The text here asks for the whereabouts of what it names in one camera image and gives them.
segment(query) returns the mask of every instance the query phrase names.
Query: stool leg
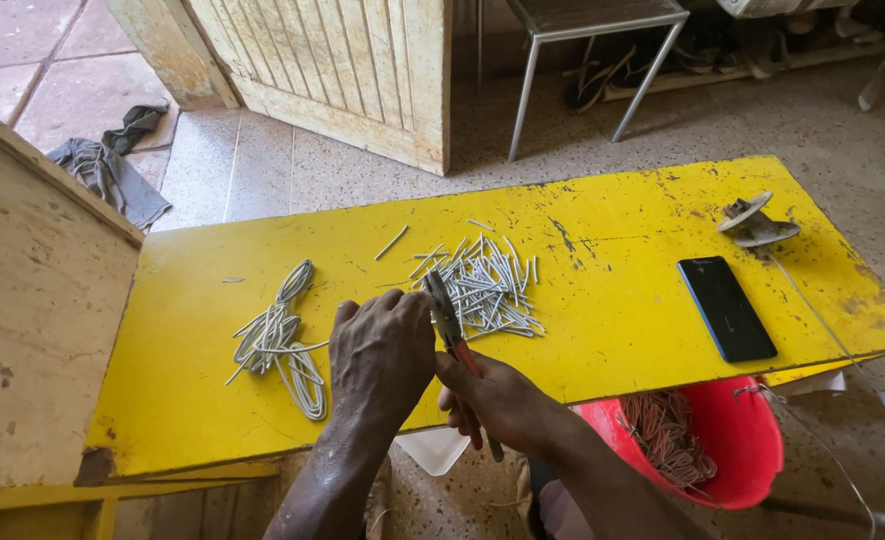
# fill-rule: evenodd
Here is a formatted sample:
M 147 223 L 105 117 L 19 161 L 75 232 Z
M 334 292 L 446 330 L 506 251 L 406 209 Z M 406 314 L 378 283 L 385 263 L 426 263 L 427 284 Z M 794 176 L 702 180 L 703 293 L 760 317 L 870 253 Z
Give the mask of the stool leg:
M 636 109 L 640 106 L 642 96 L 646 94 L 646 91 L 649 90 L 650 83 L 656 78 L 656 74 L 660 71 L 663 61 L 666 60 L 666 55 L 669 54 L 669 49 L 672 49 L 673 43 L 676 42 L 676 36 L 680 34 L 680 30 L 683 30 L 683 23 L 685 22 L 686 20 L 681 20 L 673 25 L 672 30 L 669 30 L 665 41 L 662 43 L 662 47 L 659 48 L 659 53 L 652 59 L 652 66 L 649 68 L 649 72 L 646 73 L 646 78 L 642 80 L 642 83 L 639 85 L 639 90 L 637 90 L 635 95 L 632 96 L 632 102 L 628 104 L 626 113 L 623 114 L 623 119 L 619 122 L 619 127 L 616 128 L 616 133 L 612 135 L 612 142 L 619 142 L 619 138 L 621 138 L 623 132 L 626 131 L 626 126 L 629 125 L 629 121 L 633 118 Z
M 593 43 L 596 43 L 596 36 L 589 36 L 589 43 L 585 46 L 585 52 L 582 53 L 582 65 L 585 66 L 590 61 L 590 51 L 593 50 Z
M 533 76 L 536 74 L 536 59 L 540 56 L 540 39 L 534 35 L 529 39 L 529 60 L 526 61 L 526 76 L 522 80 L 522 95 L 519 96 L 519 112 L 515 114 L 515 129 L 512 131 L 512 144 L 508 147 L 508 160 L 516 159 L 516 151 L 520 148 L 522 121 L 526 118 L 526 104 L 529 103 L 529 91 L 533 87 Z
M 483 92 L 483 7 L 485 0 L 476 0 L 476 93 Z

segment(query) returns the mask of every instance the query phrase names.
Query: black smartphone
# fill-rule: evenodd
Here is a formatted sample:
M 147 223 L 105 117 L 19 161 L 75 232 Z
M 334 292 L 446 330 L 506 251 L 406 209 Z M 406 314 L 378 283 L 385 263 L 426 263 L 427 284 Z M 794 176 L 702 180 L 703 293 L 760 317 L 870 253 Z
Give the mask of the black smartphone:
M 760 316 L 723 257 L 687 258 L 677 266 L 724 361 L 762 361 L 777 354 Z

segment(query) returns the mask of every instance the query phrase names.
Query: hand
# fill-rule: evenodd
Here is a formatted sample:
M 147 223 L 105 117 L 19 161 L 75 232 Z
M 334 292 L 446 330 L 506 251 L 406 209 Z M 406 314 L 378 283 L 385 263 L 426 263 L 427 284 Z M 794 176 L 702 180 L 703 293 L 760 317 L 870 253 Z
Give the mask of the hand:
M 371 420 L 396 435 L 435 373 L 432 304 L 425 292 L 391 289 L 362 307 L 339 305 L 329 337 L 333 420 Z
M 551 460 L 554 449 L 564 444 L 569 431 L 592 429 L 513 366 L 478 352 L 472 355 L 482 378 L 473 376 L 446 352 L 436 352 L 436 376 L 445 385 L 439 392 L 438 406 L 449 411 L 446 424 L 461 435 L 470 432 L 456 406 L 455 394 L 472 407 L 488 434 L 534 458 Z

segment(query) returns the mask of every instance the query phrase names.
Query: forearm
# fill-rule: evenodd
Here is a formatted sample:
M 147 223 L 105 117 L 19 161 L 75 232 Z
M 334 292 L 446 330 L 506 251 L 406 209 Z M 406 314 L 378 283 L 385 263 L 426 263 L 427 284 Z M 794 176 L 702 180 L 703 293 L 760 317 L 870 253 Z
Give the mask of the forearm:
M 582 419 L 561 422 L 564 441 L 550 459 L 596 540 L 711 538 L 622 460 Z
M 355 538 L 366 497 L 395 432 L 333 419 L 295 479 L 263 540 Z

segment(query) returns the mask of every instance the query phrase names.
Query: white door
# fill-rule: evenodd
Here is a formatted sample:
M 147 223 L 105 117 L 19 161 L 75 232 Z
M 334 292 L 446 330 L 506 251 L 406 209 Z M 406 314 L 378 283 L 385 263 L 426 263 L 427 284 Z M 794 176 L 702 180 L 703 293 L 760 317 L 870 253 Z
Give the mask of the white door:
M 450 0 L 188 0 L 245 105 L 443 175 Z

